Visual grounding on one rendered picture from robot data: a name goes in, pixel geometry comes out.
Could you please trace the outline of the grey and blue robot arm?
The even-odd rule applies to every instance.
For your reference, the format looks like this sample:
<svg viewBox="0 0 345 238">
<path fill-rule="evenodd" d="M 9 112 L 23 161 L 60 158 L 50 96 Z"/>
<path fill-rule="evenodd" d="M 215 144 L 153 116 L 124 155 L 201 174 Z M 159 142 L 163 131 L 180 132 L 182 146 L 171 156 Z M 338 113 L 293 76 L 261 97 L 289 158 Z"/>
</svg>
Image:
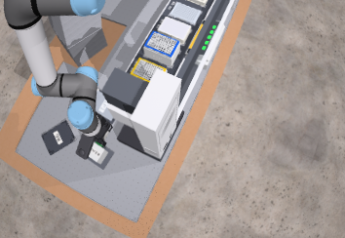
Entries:
<svg viewBox="0 0 345 238">
<path fill-rule="evenodd" d="M 89 158 L 96 139 L 93 136 L 101 128 L 96 116 L 98 72 L 93 67 L 80 66 L 75 74 L 57 73 L 42 17 L 96 15 L 104 3 L 105 0 L 4 0 L 5 18 L 16 32 L 33 75 L 33 95 L 73 98 L 67 116 L 83 133 L 76 154 L 84 160 Z"/>
</svg>

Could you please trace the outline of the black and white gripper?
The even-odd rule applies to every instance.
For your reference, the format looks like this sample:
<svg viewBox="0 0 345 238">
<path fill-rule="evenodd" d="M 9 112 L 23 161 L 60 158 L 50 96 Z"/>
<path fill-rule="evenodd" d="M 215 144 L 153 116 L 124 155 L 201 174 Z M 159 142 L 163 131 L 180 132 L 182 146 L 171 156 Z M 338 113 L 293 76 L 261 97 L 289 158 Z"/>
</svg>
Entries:
<svg viewBox="0 0 345 238">
<path fill-rule="evenodd" d="M 109 123 L 109 122 L 107 122 L 106 120 L 105 120 L 105 118 L 102 116 L 102 115 L 100 115 L 99 113 L 97 113 L 96 112 L 96 116 L 99 118 L 99 120 L 100 120 L 100 123 L 101 123 L 101 128 L 100 128 L 100 130 L 99 130 L 99 132 L 96 134 L 96 135 L 94 135 L 93 137 L 95 137 L 96 136 L 96 139 L 95 139 L 95 141 L 97 141 L 99 144 L 101 144 L 101 145 L 104 145 L 104 146 L 106 146 L 106 141 L 105 141 L 105 139 L 106 139 L 106 137 L 108 136 L 108 134 L 109 134 L 109 132 L 112 130 L 112 125 Z M 106 128 L 107 127 L 107 128 Z M 110 128 L 111 127 L 111 128 Z M 110 128 L 110 130 L 109 130 L 109 128 Z M 107 132 L 108 131 L 108 132 Z M 107 134 L 106 134 L 106 132 L 107 132 Z M 105 135 L 106 134 L 106 135 Z"/>
</svg>

